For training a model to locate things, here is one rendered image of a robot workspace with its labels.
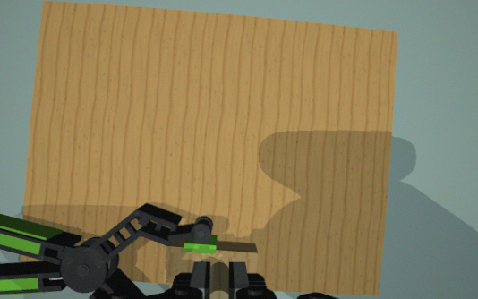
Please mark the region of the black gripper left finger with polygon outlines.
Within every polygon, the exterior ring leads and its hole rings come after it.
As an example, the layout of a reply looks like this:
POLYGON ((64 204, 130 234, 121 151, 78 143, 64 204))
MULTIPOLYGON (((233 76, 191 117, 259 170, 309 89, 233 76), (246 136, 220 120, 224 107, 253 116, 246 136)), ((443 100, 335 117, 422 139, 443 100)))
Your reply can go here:
MULTIPOLYGON (((209 299, 210 261, 195 261, 192 273, 175 276, 172 288, 167 289, 160 299, 209 299)), ((94 299, 141 299, 135 293, 117 291, 94 299)))

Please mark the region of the light brown wooden board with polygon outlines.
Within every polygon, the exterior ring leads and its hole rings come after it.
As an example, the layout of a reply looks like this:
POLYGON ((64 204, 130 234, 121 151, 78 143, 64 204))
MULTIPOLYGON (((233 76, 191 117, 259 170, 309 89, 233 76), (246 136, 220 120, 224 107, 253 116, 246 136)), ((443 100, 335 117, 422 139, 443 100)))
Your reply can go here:
POLYGON ((143 204, 255 243, 271 291, 379 295, 397 32, 44 1, 23 220, 143 204))

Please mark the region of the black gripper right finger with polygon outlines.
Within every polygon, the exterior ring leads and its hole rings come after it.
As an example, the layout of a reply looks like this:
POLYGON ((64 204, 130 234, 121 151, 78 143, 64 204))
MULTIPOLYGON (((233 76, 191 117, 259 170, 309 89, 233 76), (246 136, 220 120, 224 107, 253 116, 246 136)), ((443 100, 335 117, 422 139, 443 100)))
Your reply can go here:
MULTIPOLYGON (((229 299, 277 299, 277 297, 273 291, 267 289, 263 276, 258 273, 247 273, 245 262, 229 262, 229 299)), ((338 298, 323 293, 310 293, 299 295, 297 299, 338 298)))

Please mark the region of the beige cylinder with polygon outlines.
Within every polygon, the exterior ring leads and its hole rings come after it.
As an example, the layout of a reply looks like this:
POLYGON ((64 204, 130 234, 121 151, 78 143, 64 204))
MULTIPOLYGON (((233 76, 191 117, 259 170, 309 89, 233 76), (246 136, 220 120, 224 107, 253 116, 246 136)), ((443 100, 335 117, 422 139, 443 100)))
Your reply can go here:
POLYGON ((216 262, 210 267, 210 299, 229 299, 229 267, 216 262))

